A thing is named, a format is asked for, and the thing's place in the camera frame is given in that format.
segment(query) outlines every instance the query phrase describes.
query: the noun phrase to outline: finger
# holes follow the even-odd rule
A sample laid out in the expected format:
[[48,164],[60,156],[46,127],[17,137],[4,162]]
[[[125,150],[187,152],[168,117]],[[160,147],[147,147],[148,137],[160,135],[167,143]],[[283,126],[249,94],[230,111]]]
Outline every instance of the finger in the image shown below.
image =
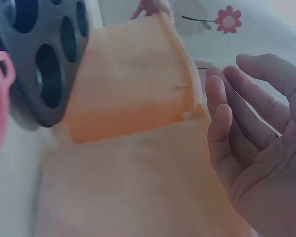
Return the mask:
[[139,17],[139,15],[140,15],[140,13],[142,13],[142,11],[143,11],[143,9],[140,6],[138,6],[130,19],[131,20],[137,19],[137,17]]
[[169,12],[167,12],[167,15],[168,15],[169,20],[171,21],[171,23],[174,24],[175,20],[174,20],[174,12],[173,12],[173,10],[171,9]]
[[[210,70],[208,74],[215,73],[215,70]],[[225,86],[221,78],[216,75],[209,76],[205,83],[208,110],[213,118],[217,107],[220,104],[227,104],[227,96]],[[259,150],[250,142],[238,127],[236,121],[233,119],[230,130],[230,145],[233,155],[245,166],[252,164],[256,154]]]
[[219,105],[208,130],[208,146],[212,166],[227,191],[243,171],[242,165],[231,153],[229,145],[231,125],[231,108],[226,104]]
[[289,107],[263,90],[240,69],[230,66],[223,72],[234,90],[252,105],[266,122],[283,134],[291,120]]
[[[224,82],[225,91],[227,94],[228,104],[232,108],[233,116],[237,121],[237,125],[239,130],[244,137],[246,137],[250,142],[254,144],[258,150],[264,150],[274,139],[278,136],[272,129],[270,129],[267,125],[261,122],[254,113],[250,110],[250,108],[246,105],[246,103],[235,93],[234,89],[226,79],[224,73],[219,69],[211,69],[208,70],[209,73],[214,71],[216,75],[220,76]],[[235,150],[240,149],[242,146],[240,145],[240,140],[238,137],[239,131],[232,130],[231,135],[235,138],[230,138],[231,146],[234,147]],[[247,154],[252,154],[250,158],[254,157],[254,154],[257,153],[255,149],[250,146],[247,146],[248,151]],[[252,160],[244,159],[243,162],[249,163]]]
[[164,11],[168,17],[169,20],[174,24],[174,12],[170,6],[170,3],[168,0],[154,0],[154,4],[159,8],[159,10]]
[[237,56],[237,64],[246,74],[269,82],[286,96],[296,124],[296,66],[272,54],[255,57],[240,54]]

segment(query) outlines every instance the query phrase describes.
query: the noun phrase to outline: hand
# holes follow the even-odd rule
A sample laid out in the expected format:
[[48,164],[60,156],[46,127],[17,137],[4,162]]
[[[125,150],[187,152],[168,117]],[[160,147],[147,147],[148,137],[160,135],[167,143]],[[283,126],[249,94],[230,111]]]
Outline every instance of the hand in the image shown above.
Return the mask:
[[[237,64],[240,69],[207,71],[212,165],[235,210],[254,229],[265,237],[296,237],[296,66],[271,54],[240,54]],[[269,82],[290,106],[248,75]]]
[[169,0],[140,0],[131,20],[136,19],[142,11],[146,11],[145,16],[151,16],[159,11],[164,11],[167,13],[170,21],[174,23],[174,14],[169,4]]

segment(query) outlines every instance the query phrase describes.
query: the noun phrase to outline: pink flower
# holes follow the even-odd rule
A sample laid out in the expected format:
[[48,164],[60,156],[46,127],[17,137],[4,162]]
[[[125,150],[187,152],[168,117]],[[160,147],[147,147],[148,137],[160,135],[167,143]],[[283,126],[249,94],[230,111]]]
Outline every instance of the pink flower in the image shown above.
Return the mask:
[[241,17],[241,11],[233,12],[232,6],[227,6],[226,11],[219,10],[218,18],[215,20],[215,23],[219,25],[217,27],[217,31],[223,31],[226,33],[236,33],[236,27],[240,27],[242,25],[239,18]]

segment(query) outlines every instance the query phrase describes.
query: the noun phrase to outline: dark gray muffin tin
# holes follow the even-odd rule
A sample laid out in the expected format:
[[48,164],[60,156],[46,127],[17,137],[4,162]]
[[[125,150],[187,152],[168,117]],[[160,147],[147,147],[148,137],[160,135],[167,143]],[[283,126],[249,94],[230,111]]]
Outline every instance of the dark gray muffin tin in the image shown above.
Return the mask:
[[10,54],[15,87],[43,126],[65,113],[88,32],[84,0],[0,0],[0,50]]

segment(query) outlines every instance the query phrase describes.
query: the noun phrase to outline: white surface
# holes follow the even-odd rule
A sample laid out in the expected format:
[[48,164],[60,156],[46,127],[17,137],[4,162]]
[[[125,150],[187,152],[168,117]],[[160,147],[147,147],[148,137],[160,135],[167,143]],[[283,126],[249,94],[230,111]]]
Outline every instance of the white surface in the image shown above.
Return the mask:
[[103,26],[98,0],[85,0],[87,12],[89,15],[90,28]]
[[12,106],[0,152],[0,237],[30,237],[40,158],[53,147],[51,131],[22,124]]

